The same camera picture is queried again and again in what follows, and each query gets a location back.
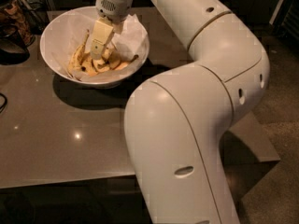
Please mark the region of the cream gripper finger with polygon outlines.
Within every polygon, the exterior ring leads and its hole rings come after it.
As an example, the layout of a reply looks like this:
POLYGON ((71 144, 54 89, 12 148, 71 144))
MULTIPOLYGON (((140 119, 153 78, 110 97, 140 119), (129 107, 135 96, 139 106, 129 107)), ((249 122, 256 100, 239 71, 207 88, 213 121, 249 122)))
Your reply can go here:
POLYGON ((122 30, 123 30, 123 23, 122 22, 120 22, 120 23, 113 23, 113 32, 115 34, 120 35, 122 33, 122 30))
POLYGON ((112 39, 114 28, 112 22, 107 18, 99 18, 93 27, 91 56, 95 60, 99 60, 105 51, 107 44, 112 39))

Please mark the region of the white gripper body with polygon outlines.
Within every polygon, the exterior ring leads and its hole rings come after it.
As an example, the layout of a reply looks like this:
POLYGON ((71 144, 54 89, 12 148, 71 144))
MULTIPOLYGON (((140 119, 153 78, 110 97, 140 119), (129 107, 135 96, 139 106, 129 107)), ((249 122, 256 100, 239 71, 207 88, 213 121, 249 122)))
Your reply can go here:
POLYGON ((95 7, 100 17, 107 17, 118 24, 126 19, 133 0, 96 0, 95 7))

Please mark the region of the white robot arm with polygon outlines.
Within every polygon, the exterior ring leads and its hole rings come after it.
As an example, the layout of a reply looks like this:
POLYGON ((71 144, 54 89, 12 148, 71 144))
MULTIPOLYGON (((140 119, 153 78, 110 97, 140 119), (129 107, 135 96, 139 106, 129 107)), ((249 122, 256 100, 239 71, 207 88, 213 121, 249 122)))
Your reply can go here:
MULTIPOLYGON (((219 0, 151 0, 192 62, 143 82, 124 112, 126 144, 150 218, 240 224, 221 163, 223 134, 256 106, 270 64, 261 42, 219 0)), ((132 0, 96 0, 124 20, 132 0)))

